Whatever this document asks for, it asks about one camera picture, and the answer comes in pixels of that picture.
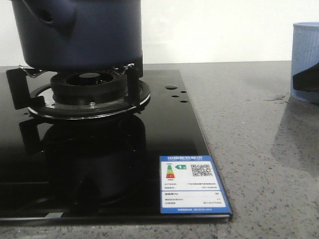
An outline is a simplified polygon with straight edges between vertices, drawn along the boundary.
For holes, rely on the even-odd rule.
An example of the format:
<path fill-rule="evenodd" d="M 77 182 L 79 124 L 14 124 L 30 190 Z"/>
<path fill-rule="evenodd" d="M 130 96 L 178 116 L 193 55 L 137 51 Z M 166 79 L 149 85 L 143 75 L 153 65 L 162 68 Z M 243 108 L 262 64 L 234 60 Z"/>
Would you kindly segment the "black gripper finger at cup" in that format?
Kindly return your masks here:
<path fill-rule="evenodd" d="M 293 89 L 306 92 L 319 92 L 319 64 L 293 75 Z"/>

